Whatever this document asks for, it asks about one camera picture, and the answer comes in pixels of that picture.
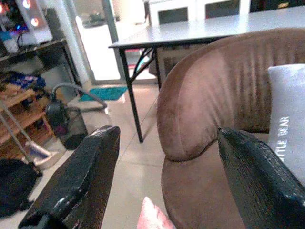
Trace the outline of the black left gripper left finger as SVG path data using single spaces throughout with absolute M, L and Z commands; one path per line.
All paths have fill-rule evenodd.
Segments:
M 119 156 L 120 128 L 106 125 L 86 136 L 53 173 L 18 227 L 99 229 Z

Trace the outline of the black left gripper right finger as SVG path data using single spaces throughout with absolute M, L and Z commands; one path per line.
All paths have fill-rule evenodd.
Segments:
M 305 188 L 264 141 L 245 131 L 219 128 L 218 145 L 246 228 L 305 227 Z

